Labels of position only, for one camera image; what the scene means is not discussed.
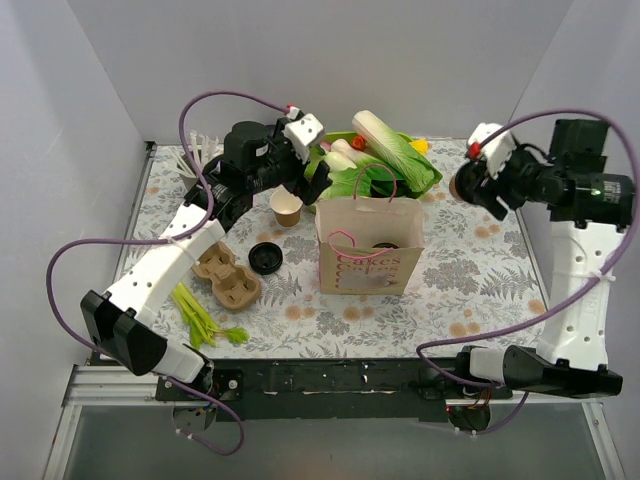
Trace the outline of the black plastic cup lid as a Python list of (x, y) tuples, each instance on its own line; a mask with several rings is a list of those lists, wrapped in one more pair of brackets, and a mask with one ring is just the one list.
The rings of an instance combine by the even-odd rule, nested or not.
[(463, 164), (454, 175), (456, 187), (462, 200), (466, 203), (482, 206), (479, 195), (483, 193), (481, 186), (486, 178), (487, 168), (484, 162), (470, 161)]

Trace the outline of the pink paper cake bag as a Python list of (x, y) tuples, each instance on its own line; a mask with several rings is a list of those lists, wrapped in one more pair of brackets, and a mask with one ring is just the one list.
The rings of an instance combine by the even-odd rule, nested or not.
[[(420, 201), (353, 195), (316, 204), (319, 289), (329, 295), (401, 295), (425, 247)], [(398, 249), (373, 249), (391, 242)]]

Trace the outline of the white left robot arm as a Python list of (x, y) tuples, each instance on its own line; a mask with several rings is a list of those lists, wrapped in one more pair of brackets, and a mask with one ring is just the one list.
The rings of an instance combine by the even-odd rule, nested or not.
[(162, 233), (162, 245), (148, 250), (104, 293), (89, 291), (82, 299), (93, 343), (137, 376), (173, 377), (188, 398), (205, 398), (213, 386), (206, 358), (151, 326), (187, 271), (252, 208), (254, 195), (284, 186), (310, 205), (330, 186), (327, 165), (311, 179), (304, 176), (311, 150), (324, 136), (311, 114), (281, 118), (274, 129), (254, 121), (235, 124), (222, 154), (206, 165), (204, 183), (188, 191)]

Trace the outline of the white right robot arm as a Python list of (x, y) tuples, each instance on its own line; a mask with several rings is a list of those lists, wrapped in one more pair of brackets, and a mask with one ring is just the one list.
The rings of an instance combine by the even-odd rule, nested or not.
[(614, 278), (602, 268), (631, 225), (635, 186), (604, 171), (608, 131), (603, 120), (559, 119), (548, 151), (519, 142), (496, 123), (479, 124), (468, 138), (468, 160), (451, 182), (459, 199), (498, 220), (527, 202), (550, 212), (553, 313), (533, 348), (468, 348), (468, 363), (452, 373), (460, 395), (475, 397), (489, 381), (569, 398), (621, 392), (623, 379), (608, 367), (605, 342)]

